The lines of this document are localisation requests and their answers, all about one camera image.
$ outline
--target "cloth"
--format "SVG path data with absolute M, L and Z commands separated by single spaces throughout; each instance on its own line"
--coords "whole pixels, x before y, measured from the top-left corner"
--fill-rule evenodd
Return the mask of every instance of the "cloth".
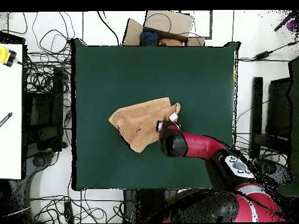
M 179 111 L 180 104 L 171 106 L 166 97 L 120 108 L 112 114 L 109 122 L 133 151 L 141 153 L 147 145 L 158 140 L 157 121 L 168 120 L 171 114 Z
M 142 32 L 140 34 L 140 45 L 141 46 L 157 46 L 159 44 L 159 34 L 157 32 Z
M 183 46 L 182 42 L 179 40 L 174 40 L 172 38 L 162 38 L 159 40 L 161 44 L 166 44 L 166 46 Z

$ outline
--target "green table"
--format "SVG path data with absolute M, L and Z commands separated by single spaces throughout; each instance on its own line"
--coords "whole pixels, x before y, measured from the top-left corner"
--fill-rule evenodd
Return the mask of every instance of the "green table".
M 182 106 L 184 130 L 232 145 L 238 47 L 88 47 L 72 40 L 73 188 L 211 187 L 203 160 L 166 157 L 157 142 L 135 153 L 108 118 L 169 97 Z

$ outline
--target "tan towel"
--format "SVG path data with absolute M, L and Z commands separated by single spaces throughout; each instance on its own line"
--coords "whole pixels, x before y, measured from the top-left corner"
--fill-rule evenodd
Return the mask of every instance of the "tan towel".
M 140 153 L 158 140 L 157 121 L 168 120 L 171 114 L 179 112 L 180 104 L 171 106 L 166 97 L 120 108 L 112 114 L 109 122 L 119 130 L 130 148 Z

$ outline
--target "yellow object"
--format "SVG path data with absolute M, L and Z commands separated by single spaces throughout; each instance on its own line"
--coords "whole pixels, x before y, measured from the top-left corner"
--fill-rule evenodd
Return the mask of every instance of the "yellow object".
M 0 64 L 6 64 L 11 53 L 5 47 L 0 46 Z
M 234 83 L 237 81 L 237 71 L 234 71 Z

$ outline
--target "cardboard box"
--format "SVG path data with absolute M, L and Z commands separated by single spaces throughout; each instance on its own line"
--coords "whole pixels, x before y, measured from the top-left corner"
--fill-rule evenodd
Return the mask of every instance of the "cardboard box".
M 140 45 L 140 34 L 143 27 L 150 27 L 161 32 L 161 38 L 172 38 L 187 42 L 188 46 L 203 46 L 203 37 L 189 37 L 193 17 L 166 10 L 149 10 L 145 16 L 144 25 L 132 19 L 128 20 L 127 29 L 123 40 L 124 46 Z

